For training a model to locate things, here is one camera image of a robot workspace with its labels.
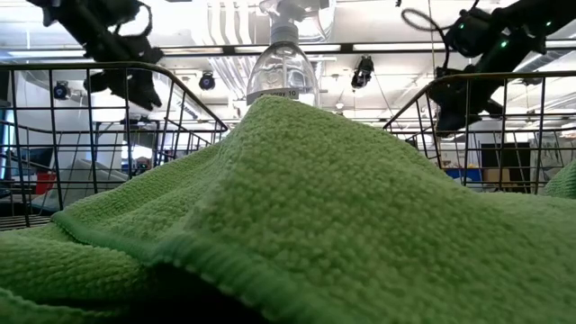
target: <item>blue object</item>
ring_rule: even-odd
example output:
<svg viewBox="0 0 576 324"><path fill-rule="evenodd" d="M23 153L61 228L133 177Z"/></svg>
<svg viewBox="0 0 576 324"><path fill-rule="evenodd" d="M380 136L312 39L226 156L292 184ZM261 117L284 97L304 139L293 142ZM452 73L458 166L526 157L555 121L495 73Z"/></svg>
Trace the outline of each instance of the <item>blue object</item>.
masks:
<svg viewBox="0 0 576 324"><path fill-rule="evenodd" d="M448 168L445 169L445 172L448 176L450 176L453 179L459 179L464 177L463 168ZM480 182L482 181L482 172L479 168L469 168L466 171L466 177L468 178L467 182Z"/></svg>

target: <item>towel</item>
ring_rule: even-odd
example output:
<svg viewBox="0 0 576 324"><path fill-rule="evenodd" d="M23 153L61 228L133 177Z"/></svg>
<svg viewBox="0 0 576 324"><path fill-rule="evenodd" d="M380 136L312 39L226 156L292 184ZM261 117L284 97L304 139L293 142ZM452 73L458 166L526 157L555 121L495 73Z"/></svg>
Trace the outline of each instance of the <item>towel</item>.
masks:
<svg viewBox="0 0 576 324"><path fill-rule="evenodd" d="M0 322L573 323L575 210L263 97L222 142L0 234Z"/></svg>
<svg viewBox="0 0 576 324"><path fill-rule="evenodd" d="M576 160L563 167L544 188L544 194L576 199Z"/></svg>

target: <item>ceiling light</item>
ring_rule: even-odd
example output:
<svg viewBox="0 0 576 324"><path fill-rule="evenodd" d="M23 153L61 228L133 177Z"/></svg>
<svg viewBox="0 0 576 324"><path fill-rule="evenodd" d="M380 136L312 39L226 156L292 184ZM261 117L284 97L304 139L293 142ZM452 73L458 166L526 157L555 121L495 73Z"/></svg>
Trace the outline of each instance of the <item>ceiling light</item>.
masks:
<svg viewBox="0 0 576 324"><path fill-rule="evenodd" d="M314 44L314 45L300 45L300 49L306 53L314 52L338 52L340 45L337 44Z"/></svg>
<svg viewBox="0 0 576 324"><path fill-rule="evenodd" d="M336 57L333 56L311 56L308 57L310 62L336 62Z"/></svg>
<svg viewBox="0 0 576 324"><path fill-rule="evenodd" d="M547 48L565 48L576 46L576 40L547 40Z"/></svg>
<svg viewBox="0 0 576 324"><path fill-rule="evenodd" d="M370 50L430 50L429 43L389 43L389 44L355 44L353 51L370 51ZM443 50L444 43L435 42L434 50Z"/></svg>
<svg viewBox="0 0 576 324"><path fill-rule="evenodd" d="M174 70L174 74L177 76L190 76L190 75L200 75L202 71L193 68L179 68Z"/></svg>
<svg viewBox="0 0 576 324"><path fill-rule="evenodd" d="M234 50L237 53L263 53L267 46L238 46Z"/></svg>
<svg viewBox="0 0 576 324"><path fill-rule="evenodd" d="M27 1L0 1L0 7L3 8L33 8L36 7Z"/></svg>
<svg viewBox="0 0 576 324"><path fill-rule="evenodd" d="M381 118L349 118L355 122L384 122Z"/></svg>
<svg viewBox="0 0 576 324"><path fill-rule="evenodd" d="M179 48L167 48L162 49L166 55L199 55L202 54L222 54L223 50L221 47L198 47L198 48L188 48L188 49L179 49Z"/></svg>
<svg viewBox="0 0 576 324"><path fill-rule="evenodd" d="M83 50L12 50L12 59L18 58L83 58Z"/></svg>

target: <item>bottle label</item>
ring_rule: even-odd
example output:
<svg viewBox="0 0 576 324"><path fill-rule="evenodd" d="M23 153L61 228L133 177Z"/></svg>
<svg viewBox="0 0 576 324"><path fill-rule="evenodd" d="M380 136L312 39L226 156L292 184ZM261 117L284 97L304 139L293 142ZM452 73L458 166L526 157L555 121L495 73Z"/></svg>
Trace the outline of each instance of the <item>bottle label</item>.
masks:
<svg viewBox="0 0 576 324"><path fill-rule="evenodd" d="M263 95L275 95L283 98L298 100L300 98L300 90L297 88L280 88L257 91L246 96L246 104L251 105L256 99Z"/></svg>

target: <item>towel hem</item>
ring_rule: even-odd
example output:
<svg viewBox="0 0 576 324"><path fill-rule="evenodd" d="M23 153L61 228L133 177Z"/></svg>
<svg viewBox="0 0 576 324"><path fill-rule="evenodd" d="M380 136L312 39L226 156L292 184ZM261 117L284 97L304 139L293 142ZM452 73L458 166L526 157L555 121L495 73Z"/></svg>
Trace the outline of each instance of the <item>towel hem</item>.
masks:
<svg viewBox="0 0 576 324"><path fill-rule="evenodd" d="M271 321L327 324L367 322L359 314L344 313L329 307L325 298L306 288L303 283L296 283L263 257L251 256L241 247L221 243L208 233L195 233L197 235L193 238L178 234L154 246L88 229L63 211L55 214L53 220L80 242L119 250L147 266L170 264L197 275Z"/></svg>

